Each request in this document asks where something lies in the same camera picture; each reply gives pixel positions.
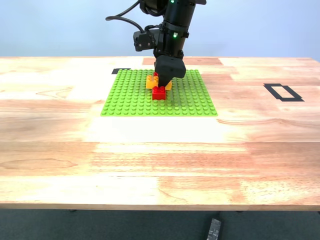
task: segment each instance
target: green lego baseplate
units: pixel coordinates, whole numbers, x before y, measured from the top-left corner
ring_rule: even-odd
[[[119,70],[101,116],[218,116],[198,70],[187,70],[184,78],[173,78],[166,100],[152,100],[146,89],[151,69]]]

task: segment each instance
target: black tape rectangle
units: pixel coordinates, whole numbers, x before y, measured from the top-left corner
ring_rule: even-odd
[[[289,86],[283,86],[280,83],[264,83],[264,87],[275,97],[275,99],[279,99],[282,102],[304,102],[302,97],[294,90],[292,90]],[[282,97],[279,93],[276,92],[276,90],[273,89],[273,87],[283,87],[293,97]]]

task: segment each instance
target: black tape marking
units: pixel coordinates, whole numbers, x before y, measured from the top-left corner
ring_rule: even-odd
[[[111,74],[118,74],[119,70],[130,70],[131,68],[114,68]]]
[[[289,86],[283,86],[280,83],[264,83],[264,87],[275,97],[275,99],[279,99],[282,102],[304,102],[302,97],[298,93],[293,91]],[[283,87],[288,93],[292,95],[292,97],[282,97],[272,87]]]

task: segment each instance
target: red lego brick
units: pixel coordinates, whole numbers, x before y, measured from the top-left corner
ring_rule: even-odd
[[[164,86],[152,88],[152,100],[166,100],[166,89]]]

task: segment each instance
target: black cable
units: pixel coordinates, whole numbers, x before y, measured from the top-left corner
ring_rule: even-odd
[[[131,7],[129,7],[127,10],[123,11],[122,13],[119,13],[115,16],[117,17],[122,17],[123,15],[127,14],[128,12],[130,12],[132,9],[134,9],[136,6],[138,6],[138,4],[140,3],[140,1],[136,1],[135,4],[133,4]]]
[[[106,21],[110,21],[110,20],[120,20],[120,21],[124,21],[126,23],[129,23],[129,24],[132,24],[133,26],[136,26],[140,32],[143,34],[145,31],[143,30],[143,28],[138,24],[136,23],[135,21],[132,21],[128,18],[125,18],[125,17],[122,17],[122,16],[107,16],[105,18]]]
[[[147,13],[150,14],[151,16],[153,16],[153,17],[160,17],[160,16],[162,16],[163,14],[165,14],[166,9],[167,9],[167,6],[165,6],[165,7],[164,7],[161,11],[159,11],[159,12],[154,12],[154,11],[152,11],[151,9],[149,9],[148,7],[146,7],[145,9],[146,9]]]
[[[159,25],[148,25],[144,28],[145,31],[149,31],[150,29],[160,28]]]
[[[140,3],[140,1],[138,0],[135,4],[133,4],[131,7],[129,7],[127,10],[115,15],[115,16],[107,16],[105,18],[106,21],[110,21],[110,20],[120,20],[120,21],[124,21],[126,23],[132,24],[133,26],[136,26],[141,33],[144,33],[145,31],[143,30],[143,28],[136,23],[135,21],[132,21],[128,18],[122,17],[123,15],[127,14],[128,12],[130,12],[132,9],[134,9],[138,4]]]

